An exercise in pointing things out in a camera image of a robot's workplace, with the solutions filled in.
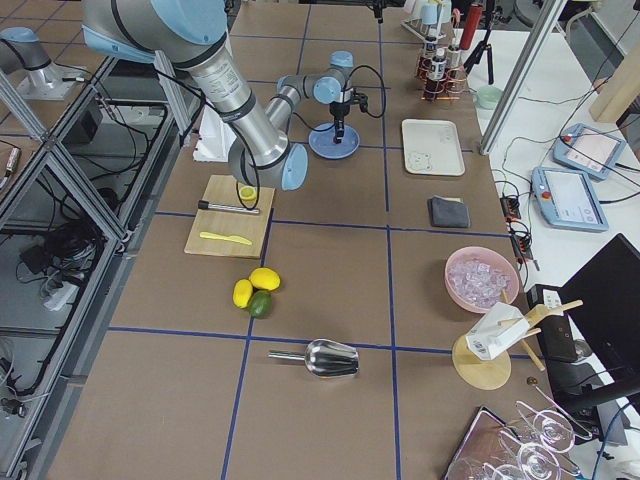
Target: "monitor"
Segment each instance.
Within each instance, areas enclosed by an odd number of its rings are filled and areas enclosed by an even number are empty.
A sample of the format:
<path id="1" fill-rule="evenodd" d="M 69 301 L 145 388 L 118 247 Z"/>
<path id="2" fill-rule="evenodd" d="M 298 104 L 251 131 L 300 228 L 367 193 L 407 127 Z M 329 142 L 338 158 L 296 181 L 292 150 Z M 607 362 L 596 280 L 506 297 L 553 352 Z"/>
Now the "monitor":
<path id="1" fill-rule="evenodd" d="M 614 379 L 592 392 L 565 397 L 563 406 L 576 411 L 621 397 L 640 405 L 640 252 L 624 235 L 616 235 L 559 294 L 565 303 L 584 302 L 570 316 Z"/>

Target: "touchscreen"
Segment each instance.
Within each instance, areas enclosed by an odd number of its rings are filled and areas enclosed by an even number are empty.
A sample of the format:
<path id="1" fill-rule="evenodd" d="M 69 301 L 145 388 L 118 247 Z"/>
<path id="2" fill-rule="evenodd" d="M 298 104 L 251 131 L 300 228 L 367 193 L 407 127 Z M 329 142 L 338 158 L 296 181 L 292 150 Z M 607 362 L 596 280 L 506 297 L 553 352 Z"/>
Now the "touchscreen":
<path id="1" fill-rule="evenodd" d="M 566 222 L 599 224 L 583 177 L 571 172 L 545 172 L 558 218 Z"/>

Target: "table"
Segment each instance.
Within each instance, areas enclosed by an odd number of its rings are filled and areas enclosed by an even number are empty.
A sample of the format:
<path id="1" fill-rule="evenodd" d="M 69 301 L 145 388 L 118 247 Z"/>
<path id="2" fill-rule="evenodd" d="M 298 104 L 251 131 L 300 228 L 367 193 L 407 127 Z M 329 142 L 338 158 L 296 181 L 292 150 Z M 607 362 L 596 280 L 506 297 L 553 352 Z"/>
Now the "table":
<path id="1" fill-rule="evenodd" d="M 525 380 L 548 388 L 545 375 L 518 348 L 497 391 L 475 390 L 453 369 L 453 342 L 480 316 L 447 296 L 446 259 L 467 245 L 513 253 L 488 159 L 473 150 L 480 131 L 471 98 L 419 100 L 420 45 L 403 15 L 389 9 L 378 26 L 362 7 L 243 3 L 231 44 L 263 105 L 279 76 L 318 71 L 332 51 L 349 49 L 356 64 L 383 71 L 387 114 L 348 117 L 362 137 L 349 159 L 310 154 L 303 188 L 277 192 L 260 260 L 183 253 L 209 176 L 227 173 L 183 149 L 49 479 L 435 480 L 480 405 L 513 418 L 518 399 L 544 404 Z M 357 81 L 375 111 L 374 80 Z M 328 118 L 311 103 L 299 112 L 311 124 Z M 407 174 L 405 118 L 455 121 L 465 176 Z M 292 140 L 307 134 L 292 121 Z M 428 225 L 425 201 L 436 193 L 468 201 L 470 229 Z M 259 265 L 283 279 L 265 319 L 231 303 L 236 280 Z M 320 337 L 358 348 L 358 376 L 321 381 L 267 358 Z"/>
<path id="2" fill-rule="evenodd" d="M 526 32 L 506 32 L 493 31 L 491 34 L 491 44 L 493 46 L 493 62 L 495 72 L 495 85 L 504 88 L 511 69 L 522 50 L 527 38 Z M 477 32 L 475 41 L 479 41 L 484 36 L 484 32 Z M 482 59 L 480 65 L 472 70 L 469 76 L 469 85 L 478 88 L 487 83 L 486 58 Z M 560 165 L 551 160 L 549 147 L 552 142 L 532 143 L 526 140 L 516 140 L 511 148 L 511 142 L 516 137 L 526 137 L 533 140 L 553 139 L 562 128 L 566 119 L 574 112 L 578 100 L 591 90 L 591 80 L 587 78 L 577 59 L 571 52 L 569 45 L 560 33 L 552 33 L 547 39 L 547 43 L 542 49 L 538 61 L 532 68 L 525 82 L 521 97 L 536 100 L 548 100 L 561 102 L 567 99 L 576 99 L 562 105 L 552 105 L 549 103 L 532 102 L 525 98 L 519 99 L 501 132 L 496 147 L 490 152 L 491 166 L 497 170 L 504 170 L 503 161 L 505 152 L 508 150 L 506 168 L 515 174 L 530 178 L 531 169 L 538 165 L 557 166 Z M 615 124 L 594 122 L 589 114 L 589 107 L 595 100 L 596 94 L 589 97 L 584 104 L 575 112 L 575 115 L 568 122 L 567 126 L 575 123 L 585 123 L 594 126 L 601 131 L 615 131 Z M 482 131 L 485 130 L 489 119 L 490 111 L 478 110 L 478 121 Z M 637 168 L 638 160 L 627 146 L 619 163 Z M 528 190 L 526 182 L 514 175 L 505 172 L 506 179 L 516 184 L 520 193 Z M 633 174 L 629 177 L 637 181 Z M 496 180 L 503 180 L 501 173 L 494 171 Z M 637 187 L 627 182 L 622 177 L 614 174 L 609 175 L 603 182 L 593 182 L 596 194 L 600 200 L 611 200 L 625 197 L 637 191 Z M 502 184 L 498 184 L 498 191 L 502 191 Z M 513 189 L 506 187 L 506 193 L 512 194 Z M 630 218 L 638 211 L 640 198 L 603 205 L 603 210 L 609 221 L 609 230 L 603 233 L 576 232 L 569 230 L 559 230 L 551 228 L 542 218 L 540 211 L 527 196 L 521 197 L 520 210 L 523 213 L 524 221 L 529 225 L 533 234 L 532 250 L 540 269 L 536 269 L 532 262 L 529 262 L 528 280 L 526 271 L 521 270 L 525 289 L 529 289 L 534 284 L 547 284 L 562 286 L 579 270 L 600 248 L 602 248 L 613 236 L 622 232 L 632 244 L 638 248 L 640 246 L 640 226 L 636 222 L 630 222 Z M 574 337 L 583 338 L 574 326 Z M 603 365 L 597 359 L 590 359 L 594 370 L 600 372 L 604 370 Z M 612 381 L 608 374 L 603 375 L 603 381 Z M 640 425 L 640 418 L 632 409 L 627 409 L 625 414 L 631 419 L 634 426 Z M 632 445 L 629 449 L 613 448 L 616 455 L 616 462 L 605 462 L 600 468 L 600 478 L 615 478 L 614 472 L 608 463 L 618 463 L 629 458 L 637 458 L 640 451 L 640 436 L 627 430 L 627 437 Z M 581 459 L 581 464 L 586 475 L 591 473 L 593 462 L 595 461 L 595 447 L 598 442 L 588 445 L 582 450 L 574 452 L 577 458 Z"/>

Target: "wooden board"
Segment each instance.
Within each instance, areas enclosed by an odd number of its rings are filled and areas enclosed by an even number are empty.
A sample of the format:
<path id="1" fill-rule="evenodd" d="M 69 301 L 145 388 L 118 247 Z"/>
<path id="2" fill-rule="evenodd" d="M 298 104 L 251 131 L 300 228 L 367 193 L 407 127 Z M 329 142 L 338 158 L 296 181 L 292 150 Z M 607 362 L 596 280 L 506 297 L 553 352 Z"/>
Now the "wooden board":
<path id="1" fill-rule="evenodd" d="M 502 352 L 493 360 L 480 360 L 467 347 L 464 335 L 453 344 L 452 356 L 458 375 L 472 387 L 496 390 L 507 383 L 511 376 L 511 358 L 507 352 Z"/>
<path id="2" fill-rule="evenodd" d="M 259 258 L 267 231 L 274 193 L 273 188 L 260 188 L 259 215 L 198 210 L 191 226 L 187 244 L 184 247 L 185 253 L 219 257 Z M 202 200 L 210 203 L 241 206 L 236 194 L 235 178 L 230 175 L 211 175 Z M 251 240 L 253 244 L 243 245 L 224 240 L 207 240 L 200 238 L 200 232 L 240 235 Z"/>

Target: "yellow knife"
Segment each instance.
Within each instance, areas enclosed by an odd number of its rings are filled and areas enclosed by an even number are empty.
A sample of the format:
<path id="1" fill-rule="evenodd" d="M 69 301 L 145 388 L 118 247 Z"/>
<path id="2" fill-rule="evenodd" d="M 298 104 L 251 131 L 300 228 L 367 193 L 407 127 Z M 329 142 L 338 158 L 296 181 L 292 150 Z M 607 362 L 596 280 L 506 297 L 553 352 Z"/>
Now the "yellow knife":
<path id="1" fill-rule="evenodd" d="M 220 235 L 219 233 L 200 232 L 200 238 L 209 240 L 226 240 L 227 242 L 241 243 L 243 245 L 253 245 L 253 242 L 239 235 Z"/>

